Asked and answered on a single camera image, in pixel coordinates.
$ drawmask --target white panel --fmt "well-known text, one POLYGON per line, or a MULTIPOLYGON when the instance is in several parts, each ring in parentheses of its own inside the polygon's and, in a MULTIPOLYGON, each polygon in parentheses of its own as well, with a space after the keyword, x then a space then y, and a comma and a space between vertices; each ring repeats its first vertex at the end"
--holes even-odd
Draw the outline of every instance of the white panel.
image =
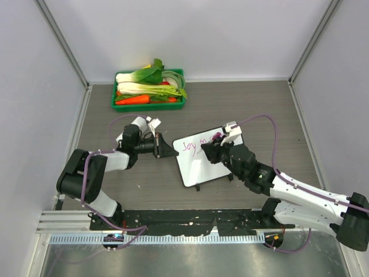
POLYGON ((290 77, 330 0, 47 0, 87 79, 161 58, 186 78, 290 77))
POLYGON ((0 36, 0 268, 24 276, 83 87, 33 1, 2 1, 0 36))
MULTIPOLYGON (((173 141, 174 150, 179 152, 176 158, 184 186, 198 185, 231 173, 222 163, 211 164, 201 150, 201 144, 211 141, 216 133, 224 134, 222 128, 217 128, 173 141)), ((235 139, 235 145, 241 143, 242 135, 235 139)))
MULTIPOLYGON (((296 81, 296 93, 332 192, 369 197, 368 0, 343 1, 296 81)), ((368 253, 360 254, 366 259, 368 253)))

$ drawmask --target small whiteboard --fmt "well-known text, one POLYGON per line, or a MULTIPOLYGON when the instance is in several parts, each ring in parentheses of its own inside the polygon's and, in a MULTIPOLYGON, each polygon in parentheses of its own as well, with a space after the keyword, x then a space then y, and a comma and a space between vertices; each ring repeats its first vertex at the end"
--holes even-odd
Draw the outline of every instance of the small whiteboard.
MULTIPOLYGON (((179 152, 177 162, 184 186, 198 185, 231 173, 222 163, 211 164, 200 145, 209 142, 223 130, 221 127, 173 141, 173 148, 179 152)), ((235 145, 243 144, 242 135, 235 140, 235 145)))

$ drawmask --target green plastic basket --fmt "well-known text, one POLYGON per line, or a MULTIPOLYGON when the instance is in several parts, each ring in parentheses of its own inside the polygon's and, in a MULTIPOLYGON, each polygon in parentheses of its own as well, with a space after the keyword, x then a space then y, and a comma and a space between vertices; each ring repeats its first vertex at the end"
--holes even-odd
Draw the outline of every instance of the green plastic basket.
MULTIPOLYGON (((183 76, 183 70, 182 69, 168 69, 170 71, 174 71, 178 74, 181 74, 183 76)), ((124 113, 126 111, 159 111, 159 110, 180 110, 183 108, 183 105, 186 102, 186 99, 182 97, 181 102, 176 103, 155 103, 155 104, 139 104, 139 105, 116 105, 114 103, 114 99, 116 97, 116 88, 118 86, 118 83, 116 82, 116 75, 119 73, 131 73, 133 71, 124 71, 124 72, 117 72, 114 76, 114 89, 113 94, 111 97, 111 107, 115 109, 119 113, 124 113)))

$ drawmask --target red vegetable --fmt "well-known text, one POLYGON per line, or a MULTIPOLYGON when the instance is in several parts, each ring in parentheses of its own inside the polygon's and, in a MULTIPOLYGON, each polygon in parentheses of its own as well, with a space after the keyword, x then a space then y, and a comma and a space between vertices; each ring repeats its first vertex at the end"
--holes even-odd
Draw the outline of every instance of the red vegetable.
POLYGON ((147 94, 139 95, 127 99, 123 99, 115 102, 116 105, 137 105, 137 104, 147 104, 150 102, 150 96, 147 94))
POLYGON ((175 103, 177 99, 175 97, 169 97, 168 101, 150 101, 151 104, 158 104, 158 103, 175 103))

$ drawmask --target white robotic arm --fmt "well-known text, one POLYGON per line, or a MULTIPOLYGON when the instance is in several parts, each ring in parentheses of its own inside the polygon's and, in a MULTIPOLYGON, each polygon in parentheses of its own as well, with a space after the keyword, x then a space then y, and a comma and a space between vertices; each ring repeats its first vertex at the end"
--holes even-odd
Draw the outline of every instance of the white robotic arm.
POLYGON ((258 162, 245 145, 234 145, 242 134, 236 122, 224 125, 223 131, 225 135, 202 144, 202 150, 211 163, 221 162, 252 192, 274 197, 262 209, 267 218, 323 231, 355 250, 367 249, 369 203, 364 196, 348 197, 297 181, 258 162))
POLYGON ((152 153, 156 158, 178 155, 163 139, 161 133, 155 132, 159 119, 137 117, 116 139, 117 148, 113 151, 88 152, 76 149, 67 162, 59 180, 57 190, 107 218, 116 226, 122 225, 122 206, 108 197, 101 189, 104 173, 112 170, 125 170, 133 167, 138 154, 152 153), (143 136, 149 129, 151 135, 143 136))

